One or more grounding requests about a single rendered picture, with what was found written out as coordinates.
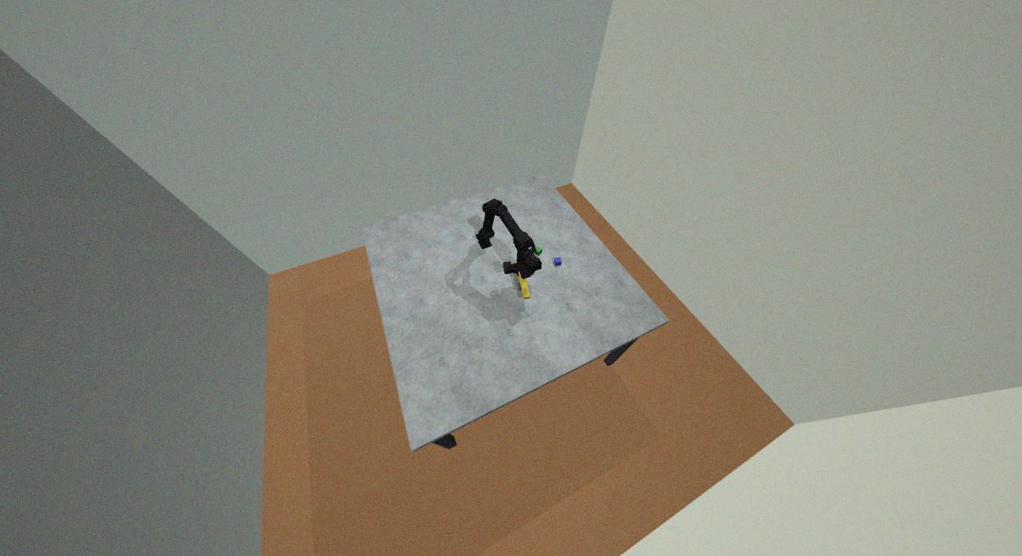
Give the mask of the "yellow bar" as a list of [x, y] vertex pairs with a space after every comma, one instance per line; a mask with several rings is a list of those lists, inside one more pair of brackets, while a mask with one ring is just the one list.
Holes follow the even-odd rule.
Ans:
[[527, 286], [527, 280], [525, 280], [525, 278], [521, 278], [520, 272], [518, 272], [518, 278], [519, 278], [519, 282], [520, 282], [520, 286], [521, 286], [521, 292], [522, 292], [523, 299], [529, 299], [530, 296], [529, 296], [529, 290], [528, 290], [528, 286]]

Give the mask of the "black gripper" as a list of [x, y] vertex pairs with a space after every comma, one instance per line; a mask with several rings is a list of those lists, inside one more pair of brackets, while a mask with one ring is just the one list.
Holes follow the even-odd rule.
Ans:
[[508, 274], [508, 273], [516, 273], [516, 274], [517, 274], [517, 276], [518, 276], [518, 270], [517, 270], [517, 267], [518, 267], [519, 265], [524, 265], [524, 264], [525, 264], [525, 263], [524, 263], [524, 261], [521, 261], [521, 260], [519, 260], [519, 259], [517, 259], [517, 263], [515, 263], [515, 264], [511, 264], [511, 261], [508, 261], [508, 263], [503, 263], [503, 267], [504, 267], [504, 270], [505, 270], [505, 274]]

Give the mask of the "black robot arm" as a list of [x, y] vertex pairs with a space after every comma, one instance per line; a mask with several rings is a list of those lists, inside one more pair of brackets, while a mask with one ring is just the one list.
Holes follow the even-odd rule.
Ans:
[[[483, 223], [482, 230], [477, 234], [477, 239], [479, 240], [479, 244], [481, 244], [481, 248], [485, 249], [493, 246], [490, 243], [490, 238], [495, 236], [493, 231], [493, 222], [495, 215], [497, 215], [501, 218], [502, 222], [513, 236], [513, 243], [517, 249], [517, 259], [524, 261], [525, 263], [524, 265], [519, 265], [517, 267], [518, 272], [521, 274], [521, 278], [531, 277], [535, 270], [538, 270], [541, 267], [541, 261], [533, 254], [536, 247], [531, 237], [529, 237], [527, 233], [520, 230], [507, 207], [503, 206], [502, 201], [497, 199], [487, 201], [483, 204], [482, 210], [485, 211], [485, 223]], [[531, 249], [529, 249], [529, 247], [531, 247]]]

